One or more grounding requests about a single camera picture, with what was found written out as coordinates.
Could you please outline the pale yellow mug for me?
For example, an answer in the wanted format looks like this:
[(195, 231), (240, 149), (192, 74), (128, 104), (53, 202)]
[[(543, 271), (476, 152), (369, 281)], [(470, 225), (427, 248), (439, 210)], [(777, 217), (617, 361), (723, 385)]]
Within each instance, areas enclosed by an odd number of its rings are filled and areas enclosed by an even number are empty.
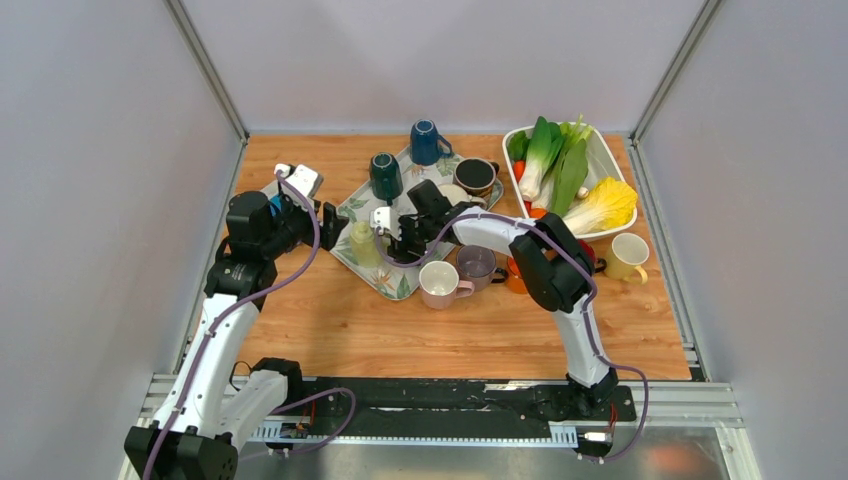
[(644, 264), (649, 256), (650, 247), (645, 239), (633, 233), (620, 233), (612, 239), (604, 256), (604, 275), (613, 280), (645, 285), (648, 273)]

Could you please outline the orange mug black handle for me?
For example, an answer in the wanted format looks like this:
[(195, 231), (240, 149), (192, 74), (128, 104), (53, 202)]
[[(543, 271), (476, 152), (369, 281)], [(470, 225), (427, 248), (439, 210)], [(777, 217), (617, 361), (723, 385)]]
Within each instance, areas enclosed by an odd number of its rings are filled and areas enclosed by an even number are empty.
[(505, 284), (507, 288), (513, 293), (526, 295), (528, 293), (528, 289), (522, 275), (520, 274), (517, 263), (512, 257), (507, 258), (506, 271), (507, 276)]

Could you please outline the pink faceted mug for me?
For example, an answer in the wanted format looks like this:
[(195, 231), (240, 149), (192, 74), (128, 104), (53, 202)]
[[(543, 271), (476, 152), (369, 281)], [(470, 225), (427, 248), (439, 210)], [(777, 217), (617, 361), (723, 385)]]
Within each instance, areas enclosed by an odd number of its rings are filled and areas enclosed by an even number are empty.
[(475, 285), (460, 278), (457, 269), (446, 261), (432, 261), (419, 271), (419, 287), (424, 304), (435, 310), (450, 307), (456, 299), (471, 296)]

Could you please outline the purple mug black handle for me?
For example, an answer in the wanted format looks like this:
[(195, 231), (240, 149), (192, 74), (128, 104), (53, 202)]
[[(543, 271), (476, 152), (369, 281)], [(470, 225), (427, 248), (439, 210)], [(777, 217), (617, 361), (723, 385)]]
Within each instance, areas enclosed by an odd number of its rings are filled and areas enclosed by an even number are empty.
[(487, 248), (462, 246), (455, 261), (460, 279), (470, 282), (476, 293), (491, 284), (503, 284), (508, 277), (508, 272), (497, 266), (495, 252)]

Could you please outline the red mug black handle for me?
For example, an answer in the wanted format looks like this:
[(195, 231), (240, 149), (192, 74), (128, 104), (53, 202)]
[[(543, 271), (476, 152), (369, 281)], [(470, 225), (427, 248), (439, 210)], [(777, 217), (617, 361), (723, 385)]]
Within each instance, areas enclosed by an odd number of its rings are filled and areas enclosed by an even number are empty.
[(586, 241), (579, 240), (579, 244), (589, 256), (590, 260), (593, 262), (593, 268), (595, 273), (604, 272), (607, 268), (607, 262), (603, 258), (599, 258), (594, 250), (594, 248)]

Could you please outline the lime green faceted mug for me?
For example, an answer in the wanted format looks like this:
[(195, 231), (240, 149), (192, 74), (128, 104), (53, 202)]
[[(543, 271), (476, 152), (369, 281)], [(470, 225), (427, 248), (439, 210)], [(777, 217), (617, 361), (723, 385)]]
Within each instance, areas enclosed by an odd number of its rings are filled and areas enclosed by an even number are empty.
[(376, 268), (382, 264), (382, 256), (378, 251), (378, 239), (367, 221), (357, 221), (353, 224), (349, 243), (356, 263), (363, 268)]

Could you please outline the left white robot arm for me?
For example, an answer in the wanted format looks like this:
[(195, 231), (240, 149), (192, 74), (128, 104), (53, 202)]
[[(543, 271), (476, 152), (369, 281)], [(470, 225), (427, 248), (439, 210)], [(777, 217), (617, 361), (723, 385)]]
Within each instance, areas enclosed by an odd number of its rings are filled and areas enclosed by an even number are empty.
[(200, 324), (170, 393), (148, 427), (133, 427), (124, 450), (142, 479), (232, 479), (251, 433), (276, 408), (306, 399), (296, 361), (264, 358), (231, 400), (238, 352), (267, 295), (281, 287), (275, 261), (299, 245), (331, 250), (349, 220), (333, 204), (291, 190), (234, 196), (227, 233), (208, 270)]

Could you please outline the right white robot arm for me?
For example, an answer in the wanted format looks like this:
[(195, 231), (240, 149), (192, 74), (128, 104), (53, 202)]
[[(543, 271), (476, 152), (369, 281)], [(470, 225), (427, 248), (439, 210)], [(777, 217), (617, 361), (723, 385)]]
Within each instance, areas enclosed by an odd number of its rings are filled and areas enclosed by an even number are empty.
[(400, 215), (382, 206), (369, 217), (375, 233), (389, 238), (387, 262), (421, 265), (442, 243), (483, 247), (513, 259), (529, 296), (557, 325), (567, 356), (566, 378), (574, 386), (573, 410), (584, 418), (605, 411), (618, 375), (603, 351), (594, 316), (594, 263), (564, 221), (555, 214), (509, 217), (473, 202), (452, 203), (430, 180), (408, 196), (413, 213)]

